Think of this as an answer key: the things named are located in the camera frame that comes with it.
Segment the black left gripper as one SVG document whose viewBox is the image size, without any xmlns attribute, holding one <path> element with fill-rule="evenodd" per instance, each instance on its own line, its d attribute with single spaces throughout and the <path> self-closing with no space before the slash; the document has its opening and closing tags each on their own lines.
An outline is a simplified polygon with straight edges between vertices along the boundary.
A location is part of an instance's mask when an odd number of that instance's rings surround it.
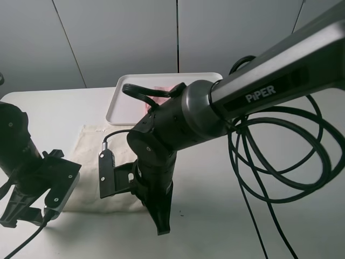
<svg viewBox="0 0 345 259">
<path fill-rule="evenodd" d="M 80 171 L 81 165 L 65 160 L 59 149 L 50 153 L 43 152 L 43 157 L 29 160 L 15 168 L 7 183 L 3 185 L 3 197 L 14 186 L 9 202 L 1 216 L 2 226 L 16 226 L 18 220 L 33 224 L 42 224 L 53 219 L 53 211 L 44 215 L 45 197 L 50 191 L 45 176 L 50 174 L 69 175 Z"/>
</svg>

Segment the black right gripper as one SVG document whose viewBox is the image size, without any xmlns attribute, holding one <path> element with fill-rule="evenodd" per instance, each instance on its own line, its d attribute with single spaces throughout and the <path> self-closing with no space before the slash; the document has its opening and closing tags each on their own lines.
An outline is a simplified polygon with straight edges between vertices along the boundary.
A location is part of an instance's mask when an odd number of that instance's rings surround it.
<svg viewBox="0 0 345 259">
<path fill-rule="evenodd" d="M 160 166 L 137 159 L 136 176 L 145 190 L 138 190 L 137 197 L 148 209 L 158 235 L 170 233 L 170 212 L 173 195 L 173 173 L 176 153 L 171 155 Z"/>
</svg>

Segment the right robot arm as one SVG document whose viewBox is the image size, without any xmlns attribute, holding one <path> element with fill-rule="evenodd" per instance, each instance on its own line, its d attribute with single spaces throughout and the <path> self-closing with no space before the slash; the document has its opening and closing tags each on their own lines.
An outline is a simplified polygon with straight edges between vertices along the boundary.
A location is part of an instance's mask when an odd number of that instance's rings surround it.
<svg viewBox="0 0 345 259">
<path fill-rule="evenodd" d="M 344 147 L 344 136 L 320 112 L 310 113 L 283 103 L 326 88 L 344 89 L 344 2 L 339 2 L 297 32 L 261 54 L 238 60 L 229 75 L 212 83 L 198 80 L 178 84 L 170 91 L 125 84 L 123 93 L 149 105 L 145 115 L 128 133 L 127 141 L 137 155 L 134 182 L 136 196 L 147 207 L 158 234 L 170 231 L 172 176 L 179 150 L 237 132 L 244 146 L 251 145 L 264 173 L 300 191 L 282 199 L 299 200 L 323 187 L 344 169 L 344 158 L 335 167 L 321 145 L 302 127 L 276 118 L 254 118 L 258 112 L 282 112 L 309 119 Z M 274 124 L 295 131 L 312 146 L 322 161 L 315 183 L 301 184 L 275 170 L 263 157 L 249 127 Z"/>
</svg>

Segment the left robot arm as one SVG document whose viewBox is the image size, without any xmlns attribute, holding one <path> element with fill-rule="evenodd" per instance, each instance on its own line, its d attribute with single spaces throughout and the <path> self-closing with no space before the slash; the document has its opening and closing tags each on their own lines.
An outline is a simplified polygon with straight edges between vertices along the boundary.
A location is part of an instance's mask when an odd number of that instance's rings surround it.
<svg viewBox="0 0 345 259">
<path fill-rule="evenodd" d="M 62 150 L 39 153 L 28 125 L 25 112 L 1 103 L 1 170 L 8 177 L 1 197 L 13 190 L 1 216 L 8 228 L 19 220 L 45 227 L 59 216 L 80 179 L 81 165 L 65 160 Z"/>
</svg>

